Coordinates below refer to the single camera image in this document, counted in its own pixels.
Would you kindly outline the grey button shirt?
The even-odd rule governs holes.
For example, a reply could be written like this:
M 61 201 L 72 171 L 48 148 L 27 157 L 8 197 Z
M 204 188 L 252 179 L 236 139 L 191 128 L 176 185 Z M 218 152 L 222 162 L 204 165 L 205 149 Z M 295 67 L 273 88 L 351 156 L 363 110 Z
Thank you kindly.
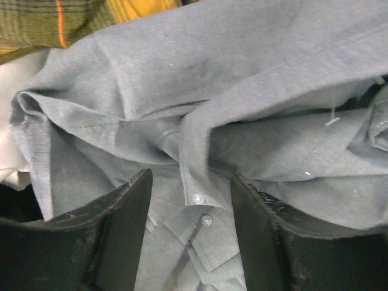
M 230 181 L 387 229 L 387 2 L 201 1 L 95 32 L 13 99 L 45 220 L 152 171 L 134 290 L 248 290 Z

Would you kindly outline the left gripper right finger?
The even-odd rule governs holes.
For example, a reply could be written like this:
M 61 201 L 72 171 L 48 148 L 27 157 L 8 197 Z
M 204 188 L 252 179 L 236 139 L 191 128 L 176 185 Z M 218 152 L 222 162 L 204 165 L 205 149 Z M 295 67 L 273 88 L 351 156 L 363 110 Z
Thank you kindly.
M 387 229 L 355 230 L 230 181 L 248 290 L 386 290 Z

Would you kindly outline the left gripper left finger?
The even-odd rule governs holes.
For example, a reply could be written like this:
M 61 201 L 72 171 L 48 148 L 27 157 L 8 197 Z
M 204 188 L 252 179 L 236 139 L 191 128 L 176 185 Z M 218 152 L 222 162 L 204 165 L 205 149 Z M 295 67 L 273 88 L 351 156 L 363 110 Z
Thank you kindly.
M 152 194 L 144 169 L 50 221 L 1 219 L 2 290 L 133 290 Z

